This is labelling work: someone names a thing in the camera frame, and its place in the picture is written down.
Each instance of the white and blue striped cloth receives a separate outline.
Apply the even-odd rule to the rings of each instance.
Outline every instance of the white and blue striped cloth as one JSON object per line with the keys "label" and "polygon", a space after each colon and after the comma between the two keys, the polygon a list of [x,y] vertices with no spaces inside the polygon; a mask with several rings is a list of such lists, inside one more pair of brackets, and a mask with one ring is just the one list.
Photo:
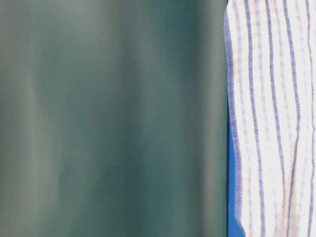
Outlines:
{"label": "white and blue striped cloth", "polygon": [[230,0],[224,34],[247,237],[316,237],[316,0]]}

